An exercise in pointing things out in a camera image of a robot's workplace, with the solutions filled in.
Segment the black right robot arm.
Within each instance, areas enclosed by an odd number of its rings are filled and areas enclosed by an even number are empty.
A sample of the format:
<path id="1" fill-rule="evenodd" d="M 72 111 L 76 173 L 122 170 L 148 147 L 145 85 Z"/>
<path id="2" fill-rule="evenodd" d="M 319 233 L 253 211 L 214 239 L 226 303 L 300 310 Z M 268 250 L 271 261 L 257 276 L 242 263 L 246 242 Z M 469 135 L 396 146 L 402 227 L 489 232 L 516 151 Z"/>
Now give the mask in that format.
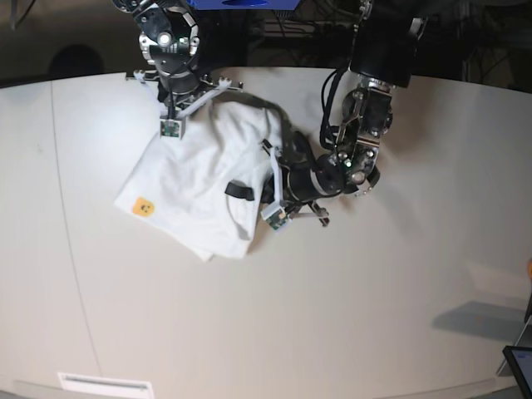
<path id="1" fill-rule="evenodd" d="M 140 29 L 142 56 L 157 73 L 159 98 L 167 106 L 193 93 L 200 84 L 195 70 L 200 57 L 200 27 L 181 1 L 116 0 Z"/>

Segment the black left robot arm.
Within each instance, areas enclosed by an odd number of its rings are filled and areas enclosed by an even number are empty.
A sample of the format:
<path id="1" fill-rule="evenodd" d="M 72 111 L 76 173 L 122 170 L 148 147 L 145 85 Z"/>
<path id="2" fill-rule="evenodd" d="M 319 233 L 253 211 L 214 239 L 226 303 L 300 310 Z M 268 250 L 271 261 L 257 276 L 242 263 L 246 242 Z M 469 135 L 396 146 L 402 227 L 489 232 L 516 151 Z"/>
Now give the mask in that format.
<path id="1" fill-rule="evenodd" d="M 295 157 L 283 152 L 279 159 L 283 204 L 301 206 L 374 188 L 381 138 L 393 120 L 392 90 L 410 83 L 424 25 L 411 1 L 360 3 L 350 57 L 322 87 L 323 154 L 316 156 L 307 137 L 294 131 Z"/>

